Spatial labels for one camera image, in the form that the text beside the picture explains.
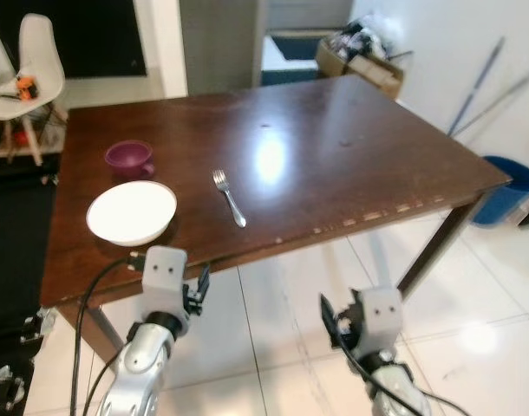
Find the silver fork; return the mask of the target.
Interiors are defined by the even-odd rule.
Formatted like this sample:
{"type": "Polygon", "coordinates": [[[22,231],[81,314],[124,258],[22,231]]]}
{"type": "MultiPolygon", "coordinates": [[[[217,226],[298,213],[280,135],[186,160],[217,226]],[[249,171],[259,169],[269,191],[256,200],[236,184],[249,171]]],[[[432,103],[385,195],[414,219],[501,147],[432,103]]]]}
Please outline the silver fork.
{"type": "Polygon", "coordinates": [[[212,181],[214,182],[214,185],[217,187],[217,189],[220,190],[222,194],[224,194],[226,203],[228,203],[230,211],[232,211],[234,223],[236,223],[236,225],[239,227],[246,227],[247,218],[245,218],[245,215],[242,214],[239,206],[237,206],[236,201],[234,201],[232,192],[230,192],[229,189],[229,183],[226,181],[225,171],[214,170],[212,172],[212,181]]]}

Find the white bowl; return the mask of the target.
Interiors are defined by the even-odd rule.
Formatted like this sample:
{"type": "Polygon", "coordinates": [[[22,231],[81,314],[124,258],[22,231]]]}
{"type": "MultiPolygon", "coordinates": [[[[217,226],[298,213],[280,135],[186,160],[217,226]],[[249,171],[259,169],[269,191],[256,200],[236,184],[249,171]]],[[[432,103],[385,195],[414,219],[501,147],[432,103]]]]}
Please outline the white bowl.
{"type": "Polygon", "coordinates": [[[176,214],[178,201],[165,184],[138,179],[98,195],[88,207],[86,225],[95,237],[136,247],[156,241],[176,214]]]}

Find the purple cup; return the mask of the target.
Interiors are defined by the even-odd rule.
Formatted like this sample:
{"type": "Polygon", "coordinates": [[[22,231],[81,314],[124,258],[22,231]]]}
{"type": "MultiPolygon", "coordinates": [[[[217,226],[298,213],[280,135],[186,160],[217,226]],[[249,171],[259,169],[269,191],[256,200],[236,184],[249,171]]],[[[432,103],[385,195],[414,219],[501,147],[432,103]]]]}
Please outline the purple cup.
{"type": "Polygon", "coordinates": [[[103,154],[103,161],[109,166],[115,178],[126,181],[150,179],[156,173],[153,147],[143,141],[114,143],[103,154]]]}

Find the dark brown wooden table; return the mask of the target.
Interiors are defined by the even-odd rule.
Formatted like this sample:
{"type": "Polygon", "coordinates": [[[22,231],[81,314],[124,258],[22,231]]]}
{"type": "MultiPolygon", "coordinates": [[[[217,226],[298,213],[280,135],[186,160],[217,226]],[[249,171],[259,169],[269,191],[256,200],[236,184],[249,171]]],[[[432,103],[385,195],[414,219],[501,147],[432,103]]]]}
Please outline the dark brown wooden table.
{"type": "Polygon", "coordinates": [[[129,254],[86,225],[91,202],[115,186],[103,154],[114,143],[153,147],[154,179],[176,195],[158,244],[188,257],[186,276],[435,211],[447,218],[398,283],[426,277],[467,220],[509,179],[497,167],[355,75],[71,111],[60,154],[39,303],[81,325],[101,358],[121,347],[102,306],[141,291],[129,254]],[[212,172],[225,171],[247,226],[234,223],[212,172]]]}

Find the black floor mat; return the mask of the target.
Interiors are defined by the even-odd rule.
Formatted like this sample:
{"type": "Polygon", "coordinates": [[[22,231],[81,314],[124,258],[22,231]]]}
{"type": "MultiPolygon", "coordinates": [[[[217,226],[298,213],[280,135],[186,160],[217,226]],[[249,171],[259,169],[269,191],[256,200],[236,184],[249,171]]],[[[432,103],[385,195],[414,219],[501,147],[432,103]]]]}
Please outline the black floor mat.
{"type": "Polygon", "coordinates": [[[46,309],[39,303],[59,159],[0,159],[0,416],[23,416],[46,309]]]}

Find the blue plastic bin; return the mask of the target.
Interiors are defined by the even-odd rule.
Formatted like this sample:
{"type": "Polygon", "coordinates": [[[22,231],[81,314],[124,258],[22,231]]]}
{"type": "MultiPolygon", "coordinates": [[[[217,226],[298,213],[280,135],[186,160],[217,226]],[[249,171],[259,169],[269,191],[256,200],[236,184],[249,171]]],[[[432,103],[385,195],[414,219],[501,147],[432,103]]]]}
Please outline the blue plastic bin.
{"type": "Polygon", "coordinates": [[[503,156],[483,156],[497,166],[511,181],[494,190],[486,202],[473,215],[471,222],[479,227],[494,227],[509,217],[513,210],[529,197],[529,166],[503,156]]]}

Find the cluttered cardboard box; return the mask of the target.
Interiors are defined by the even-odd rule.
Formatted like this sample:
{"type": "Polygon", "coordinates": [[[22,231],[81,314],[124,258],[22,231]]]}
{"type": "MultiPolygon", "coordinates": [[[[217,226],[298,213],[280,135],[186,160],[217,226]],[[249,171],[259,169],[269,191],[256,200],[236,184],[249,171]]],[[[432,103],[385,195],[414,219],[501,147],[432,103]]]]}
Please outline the cluttered cardboard box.
{"type": "Polygon", "coordinates": [[[406,75],[387,60],[379,36],[369,29],[344,30],[317,44],[317,71],[323,78],[359,75],[391,99],[398,99],[406,75]]]}

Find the orange tool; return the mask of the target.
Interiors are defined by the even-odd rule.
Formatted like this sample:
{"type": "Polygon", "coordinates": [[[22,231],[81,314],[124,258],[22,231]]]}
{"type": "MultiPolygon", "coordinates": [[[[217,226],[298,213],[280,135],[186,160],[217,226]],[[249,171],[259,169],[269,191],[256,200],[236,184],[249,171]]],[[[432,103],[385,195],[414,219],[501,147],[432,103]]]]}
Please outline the orange tool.
{"type": "Polygon", "coordinates": [[[20,101],[31,101],[39,96],[36,78],[34,76],[16,76],[16,98],[20,101]]]}

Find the dark window pane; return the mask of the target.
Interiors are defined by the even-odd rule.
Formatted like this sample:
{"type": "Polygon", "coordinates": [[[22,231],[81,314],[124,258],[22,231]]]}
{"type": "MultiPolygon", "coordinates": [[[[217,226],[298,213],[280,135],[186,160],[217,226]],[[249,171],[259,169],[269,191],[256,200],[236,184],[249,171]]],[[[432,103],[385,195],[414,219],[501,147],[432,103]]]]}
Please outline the dark window pane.
{"type": "Polygon", "coordinates": [[[133,0],[0,0],[0,42],[14,67],[30,13],[53,23],[67,79],[148,75],[133,0]]]}

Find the grey pole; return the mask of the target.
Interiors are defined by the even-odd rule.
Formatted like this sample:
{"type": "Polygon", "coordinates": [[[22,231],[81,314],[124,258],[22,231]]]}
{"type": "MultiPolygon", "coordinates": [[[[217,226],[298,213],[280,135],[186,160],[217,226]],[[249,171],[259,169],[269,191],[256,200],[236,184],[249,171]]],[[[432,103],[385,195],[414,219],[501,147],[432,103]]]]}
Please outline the grey pole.
{"type": "Polygon", "coordinates": [[[499,106],[503,100],[511,98],[512,95],[517,94],[522,88],[526,88],[527,84],[529,84],[529,73],[523,75],[521,79],[513,84],[513,86],[507,88],[506,91],[504,91],[502,95],[499,95],[498,98],[495,98],[489,106],[482,108],[482,110],[472,119],[467,120],[462,127],[452,128],[448,135],[450,135],[451,138],[455,138],[456,135],[466,131],[468,127],[473,126],[473,124],[481,120],[483,116],[490,114],[490,112],[499,106]]]}

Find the blue pole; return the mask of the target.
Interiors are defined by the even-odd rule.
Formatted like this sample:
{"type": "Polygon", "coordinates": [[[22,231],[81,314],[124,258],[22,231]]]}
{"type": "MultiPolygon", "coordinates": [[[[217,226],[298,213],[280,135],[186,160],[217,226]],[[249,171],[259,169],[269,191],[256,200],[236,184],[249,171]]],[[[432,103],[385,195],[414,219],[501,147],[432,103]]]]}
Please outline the blue pole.
{"type": "Polygon", "coordinates": [[[493,68],[495,61],[497,61],[497,59],[501,55],[502,49],[504,48],[504,44],[506,44],[506,36],[502,36],[498,40],[497,44],[494,45],[490,55],[484,61],[480,74],[476,76],[476,80],[474,81],[474,83],[472,83],[472,87],[470,87],[469,94],[467,94],[466,99],[464,99],[464,102],[459,108],[459,111],[456,112],[456,115],[454,116],[454,121],[452,121],[451,126],[448,127],[448,135],[454,136],[456,127],[458,127],[462,122],[463,116],[467,113],[467,110],[469,110],[469,107],[473,102],[474,96],[478,94],[480,88],[483,86],[484,81],[489,75],[491,68],[493,68]]]}

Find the white plastic chair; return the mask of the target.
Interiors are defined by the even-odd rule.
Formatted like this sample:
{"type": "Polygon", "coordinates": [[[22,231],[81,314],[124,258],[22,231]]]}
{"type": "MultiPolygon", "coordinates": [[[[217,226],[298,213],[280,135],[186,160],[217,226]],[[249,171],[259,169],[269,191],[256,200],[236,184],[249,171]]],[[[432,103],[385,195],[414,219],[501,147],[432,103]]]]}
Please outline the white plastic chair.
{"type": "Polygon", "coordinates": [[[68,121],[65,110],[57,103],[65,87],[65,71],[55,43],[53,23],[38,13],[28,13],[20,23],[18,58],[20,68],[16,76],[34,76],[39,96],[31,101],[16,98],[15,78],[0,84],[0,121],[4,135],[12,138],[10,124],[19,121],[26,136],[26,144],[36,166],[43,158],[37,133],[32,126],[31,112],[46,107],[59,121],[68,121]]]}

